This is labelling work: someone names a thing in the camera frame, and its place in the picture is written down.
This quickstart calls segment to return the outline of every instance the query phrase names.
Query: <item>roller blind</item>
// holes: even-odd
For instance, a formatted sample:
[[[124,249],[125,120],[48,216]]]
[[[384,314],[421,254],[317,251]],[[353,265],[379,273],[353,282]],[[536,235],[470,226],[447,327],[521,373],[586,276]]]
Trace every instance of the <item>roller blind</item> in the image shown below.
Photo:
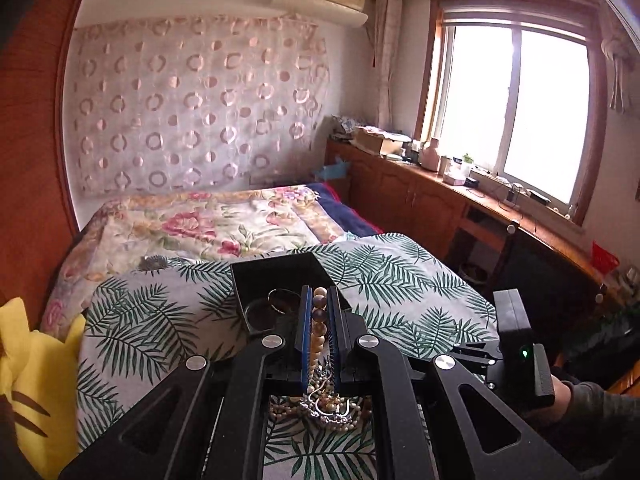
[[[590,39],[591,18],[574,10],[544,4],[492,2],[490,0],[442,2],[442,25],[518,27],[585,44]]]

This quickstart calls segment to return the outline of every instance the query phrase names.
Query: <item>pikachu plush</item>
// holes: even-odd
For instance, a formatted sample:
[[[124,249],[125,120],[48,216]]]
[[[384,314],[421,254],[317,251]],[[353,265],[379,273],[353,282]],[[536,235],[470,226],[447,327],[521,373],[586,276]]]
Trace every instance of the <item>pikachu plush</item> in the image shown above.
[[[5,434],[15,435],[44,480],[55,480],[78,454],[76,385],[83,330],[79,316],[63,343],[29,331],[19,298],[0,306],[0,424]]]

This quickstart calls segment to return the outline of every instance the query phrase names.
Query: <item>blue cloth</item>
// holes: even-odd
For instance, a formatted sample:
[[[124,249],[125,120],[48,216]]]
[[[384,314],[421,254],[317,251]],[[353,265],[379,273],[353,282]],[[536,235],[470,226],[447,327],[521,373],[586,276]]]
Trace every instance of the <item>blue cloth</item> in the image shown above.
[[[334,198],[334,193],[324,182],[314,182],[307,184],[307,186],[320,195],[318,203],[344,231],[349,231],[359,237],[372,236],[382,232],[361,218],[353,209],[337,201]]]

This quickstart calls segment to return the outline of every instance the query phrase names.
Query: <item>hand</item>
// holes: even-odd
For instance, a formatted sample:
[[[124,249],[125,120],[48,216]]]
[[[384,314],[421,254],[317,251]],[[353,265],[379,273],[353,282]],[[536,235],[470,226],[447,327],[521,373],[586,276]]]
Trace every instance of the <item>hand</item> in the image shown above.
[[[571,402],[571,388],[555,376],[551,376],[551,379],[554,383],[554,394],[556,395],[554,405],[523,414],[524,418],[536,426],[551,426],[559,422],[564,417]]]

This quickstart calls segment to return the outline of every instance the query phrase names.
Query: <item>bed headboard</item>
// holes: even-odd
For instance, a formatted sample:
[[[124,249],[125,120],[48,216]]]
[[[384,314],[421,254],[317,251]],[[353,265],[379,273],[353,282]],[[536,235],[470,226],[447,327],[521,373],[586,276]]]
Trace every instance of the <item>bed headboard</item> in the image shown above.
[[[30,327],[78,232],[62,150],[66,52],[81,0],[35,0],[0,51],[0,305]]]

